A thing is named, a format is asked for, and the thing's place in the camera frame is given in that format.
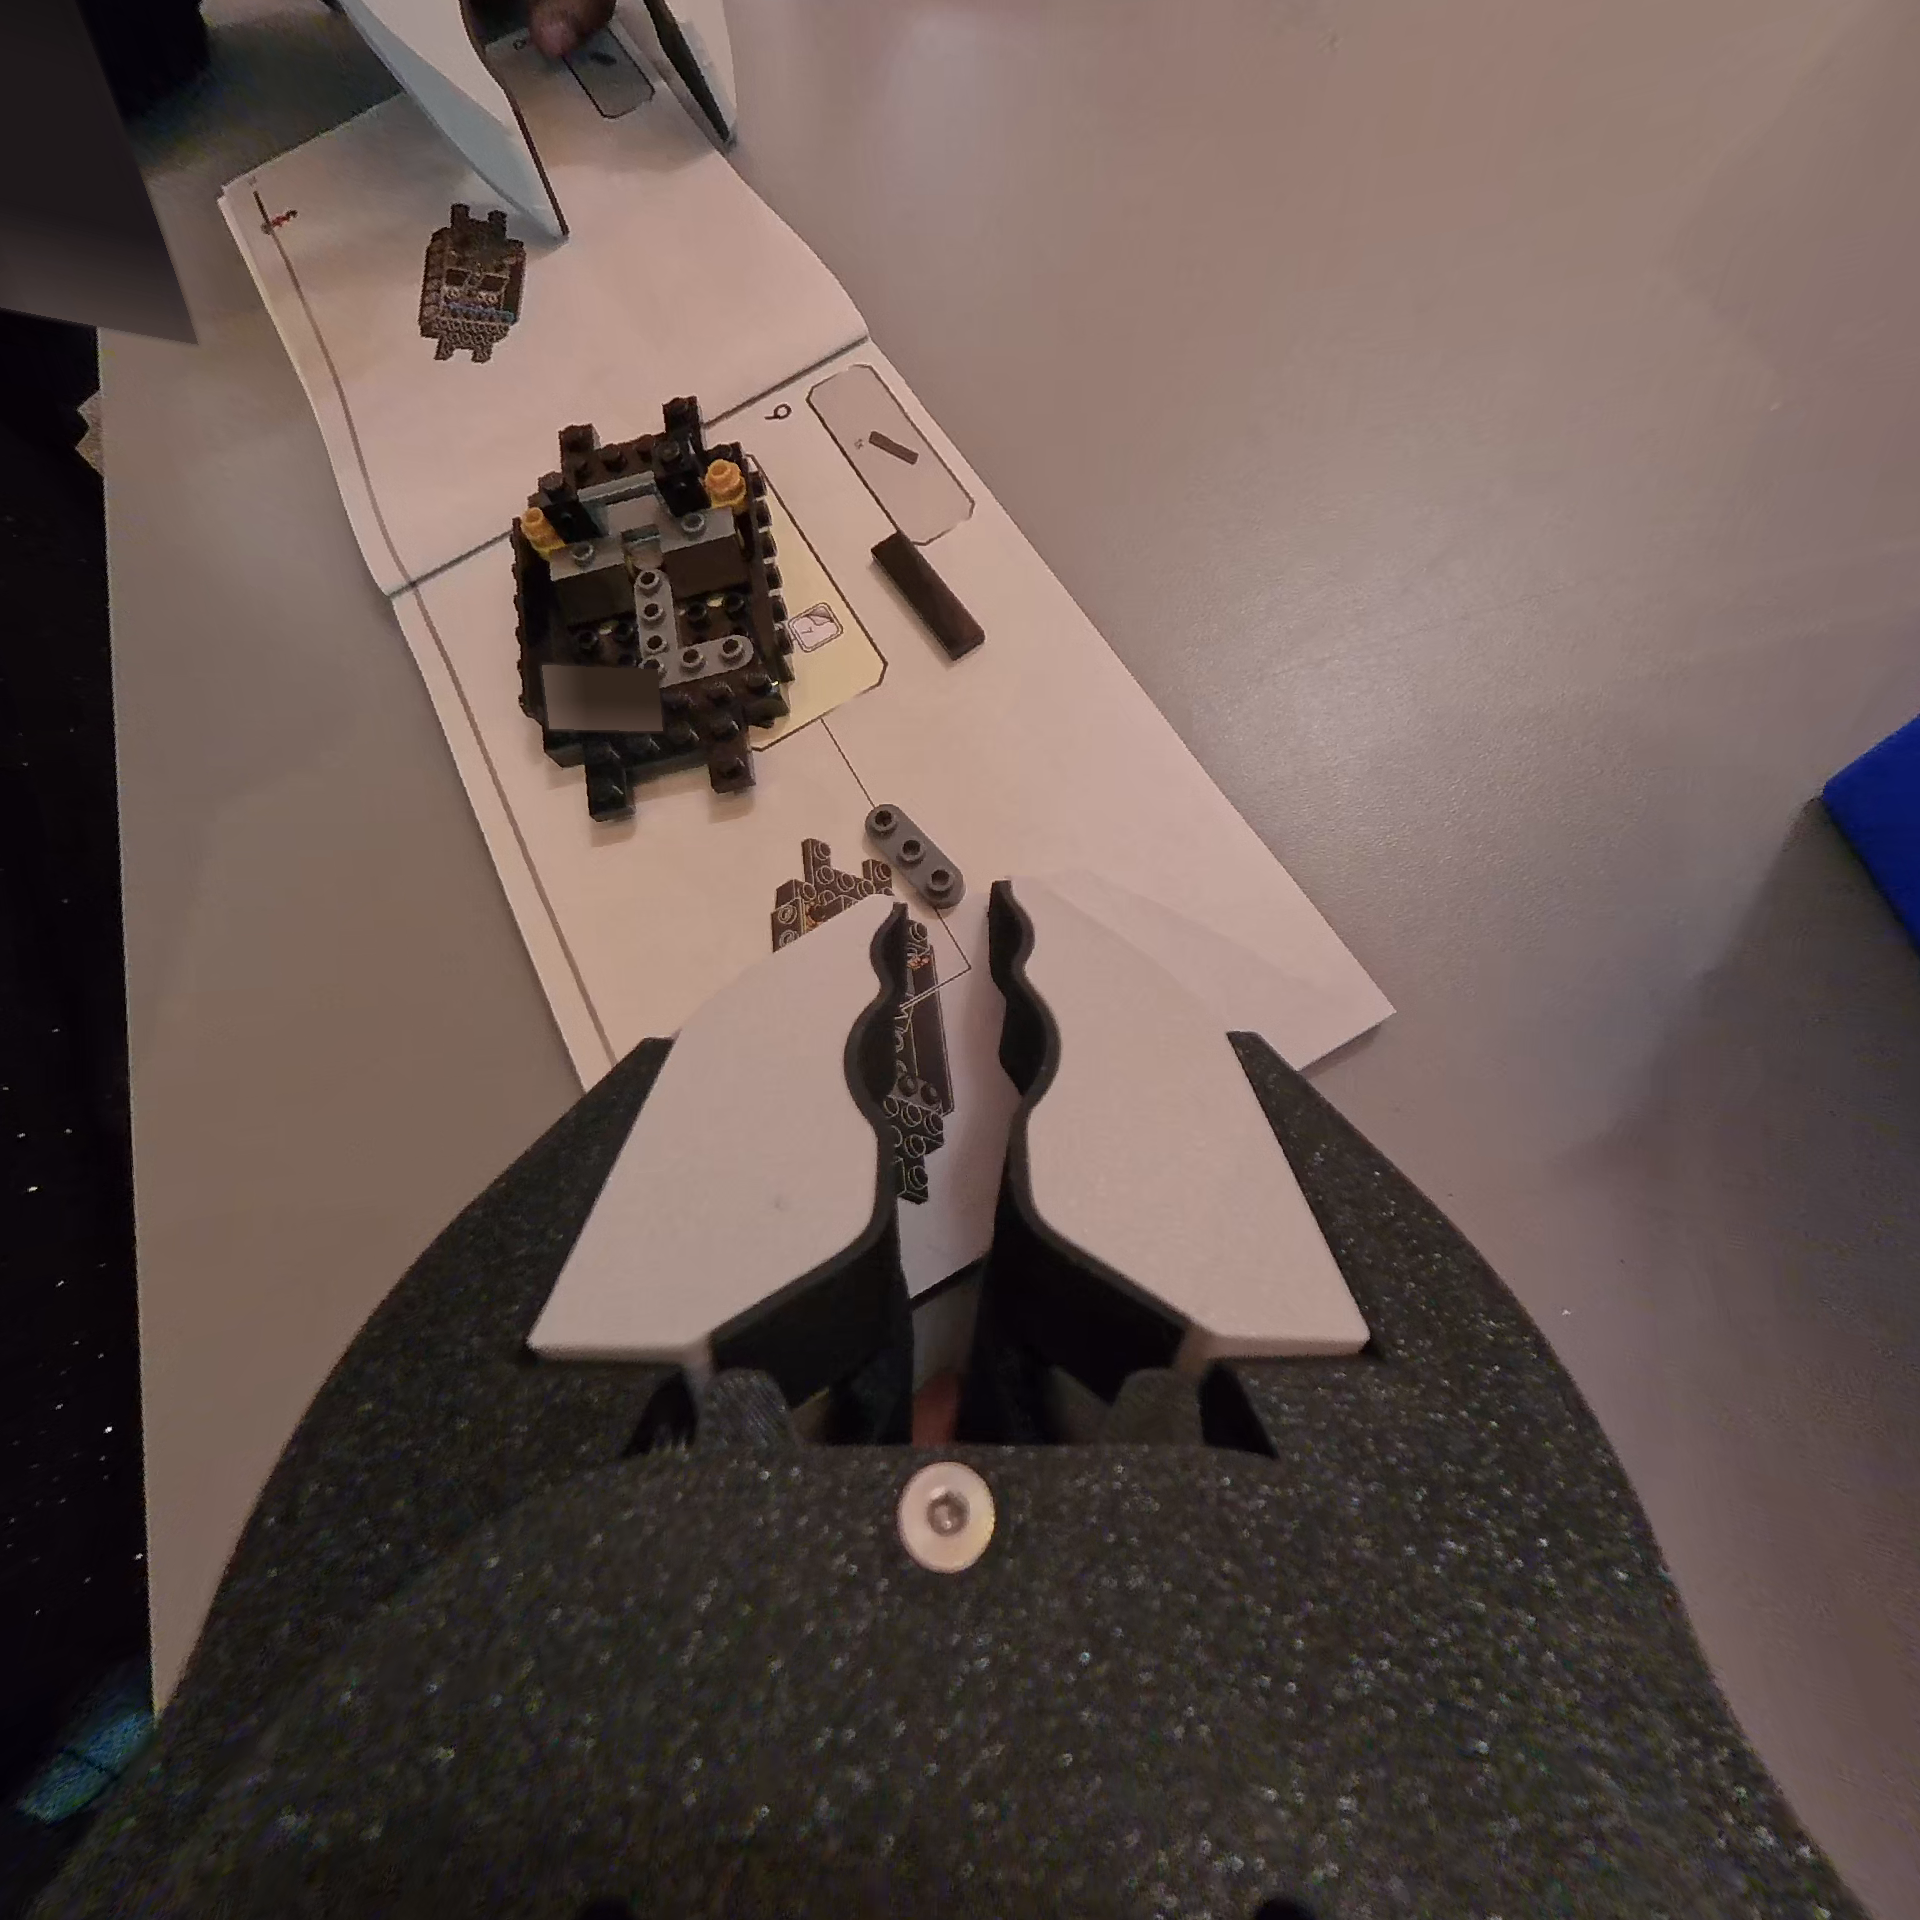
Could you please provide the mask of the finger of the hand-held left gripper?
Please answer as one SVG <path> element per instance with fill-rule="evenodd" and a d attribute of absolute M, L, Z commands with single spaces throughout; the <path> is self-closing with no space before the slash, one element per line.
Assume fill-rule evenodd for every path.
<path fill-rule="evenodd" d="M 713 136 L 718 151 L 737 139 L 732 37 L 724 3 L 645 3 L 664 69 Z"/>
<path fill-rule="evenodd" d="M 468 3 L 339 3 L 353 30 L 443 139 L 550 240 L 567 237 L 562 202 L 507 85 L 492 69 Z"/>

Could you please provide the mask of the black lego tile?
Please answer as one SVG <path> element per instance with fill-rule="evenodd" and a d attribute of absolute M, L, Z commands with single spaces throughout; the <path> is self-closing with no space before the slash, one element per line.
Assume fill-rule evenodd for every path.
<path fill-rule="evenodd" d="M 926 634 L 949 660 L 965 660 L 984 648 L 984 626 L 945 585 L 919 545 L 892 531 L 871 546 L 871 561 L 895 586 Z"/>

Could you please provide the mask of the blue fabric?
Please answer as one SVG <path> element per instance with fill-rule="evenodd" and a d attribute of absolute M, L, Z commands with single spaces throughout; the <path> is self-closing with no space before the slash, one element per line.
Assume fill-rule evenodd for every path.
<path fill-rule="evenodd" d="M 89 1810 L 148 1752 L 155 1734 L 152 1668 L 124 1659 L 60 1709 L 55 1729 L 4 1776 L 4 1811 L 60 1827 Z"/>

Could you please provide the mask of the blue storage bin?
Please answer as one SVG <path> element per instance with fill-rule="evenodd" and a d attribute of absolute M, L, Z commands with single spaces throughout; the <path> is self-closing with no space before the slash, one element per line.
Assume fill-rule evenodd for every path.
<path fill-rule="evenodd" d="M 1820 793 L 1826 818 L 1916 949 L 1916 734 L 1911 718 L 1841 766 Z"/>

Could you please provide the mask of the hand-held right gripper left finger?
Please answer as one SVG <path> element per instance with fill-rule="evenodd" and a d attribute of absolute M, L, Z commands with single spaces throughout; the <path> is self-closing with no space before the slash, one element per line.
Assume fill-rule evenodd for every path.
<path fill-rule="evenodd" d="M 669 1042 L 528 1330 L 541 1357 L 860 1365 L 905 1301 L 892 1087 L 905 909 L 855 901 Z"/>

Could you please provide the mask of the white instruction booklet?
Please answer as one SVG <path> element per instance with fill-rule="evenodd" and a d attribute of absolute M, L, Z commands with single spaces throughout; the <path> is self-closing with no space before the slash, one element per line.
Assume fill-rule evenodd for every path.
<path fill-rule="evenodd" d="M 860 820 L 897 802 L 961 866 L 916 910 L 949 1062 L 930 1194 L 901 1210 L 907 1285 L 984 1253 L 1010 1089 L 987 974 L 987 887 L 1054 877 L 1294 1069 L 1392 1010 L 1307 894 L 1216 791 L 1126 664 L 905 387 L 828 266 L 656 77 L 606 114 L 521 37 L 490 47 L 567 216 L 526 249 L 518 318 L 483 363 L 419 334 L 429 232 L 498 206 L 421 107 L 368 107 L 222 188 L 222 219 L 290 354 L 353 537 L 459 767 L 585 1089 L 773 953 L 776 902 L 822 846 L 860 870 Z M 697 395 L 768 472 L 796 634 L 791 718 L 756 784 L 702 769 L 590 823 L 585 782 L 516 704 L 508 522 L 562 427 L 604 439 Z M 871 561 L 904 531 L 975 615 L 949 660 Z"/>

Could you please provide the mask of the black speckled clothing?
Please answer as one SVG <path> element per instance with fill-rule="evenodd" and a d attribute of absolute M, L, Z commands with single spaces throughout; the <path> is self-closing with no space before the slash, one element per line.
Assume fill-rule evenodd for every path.
<path fill-rule="evenodd" d="M 4 1753 L 148 1638 L 97 370 L 89 329 L 4 314 Z"/>

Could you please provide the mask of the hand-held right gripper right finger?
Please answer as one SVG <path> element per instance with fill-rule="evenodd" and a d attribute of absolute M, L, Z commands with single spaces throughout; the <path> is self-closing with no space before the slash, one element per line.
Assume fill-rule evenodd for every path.
<path fill-rule="evenodd" d="M 1019 1092 L 984 1305 L 1054 1368 L 1353 1357 L 1368 1323 L 1224 1017 L 1037 877 L 988 896 Z"/>

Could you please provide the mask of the grey three-hole lego plate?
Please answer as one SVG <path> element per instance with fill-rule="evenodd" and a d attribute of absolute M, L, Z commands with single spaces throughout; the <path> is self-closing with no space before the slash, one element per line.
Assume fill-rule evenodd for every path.
<path fill-rule="evenodd" d="M 895 802 L 871 805 L 864 833 L 887 870 L 934 910 L 965 896 L 961 866 Z"/>

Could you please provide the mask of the black lego model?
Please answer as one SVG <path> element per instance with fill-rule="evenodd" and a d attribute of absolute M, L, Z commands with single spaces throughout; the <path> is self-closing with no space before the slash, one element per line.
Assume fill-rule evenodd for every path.
<path fill-rule="evenodd" d="M 707 442 L 699 402 L 667 399 L 631 439 L 562 427 L 508 540 L 516 704 L 582 774 L 586 816 L 626 823 L 667 773 L 702 769 L 723 798 L 753 788 L 796 643 L 764 475 Z"/>

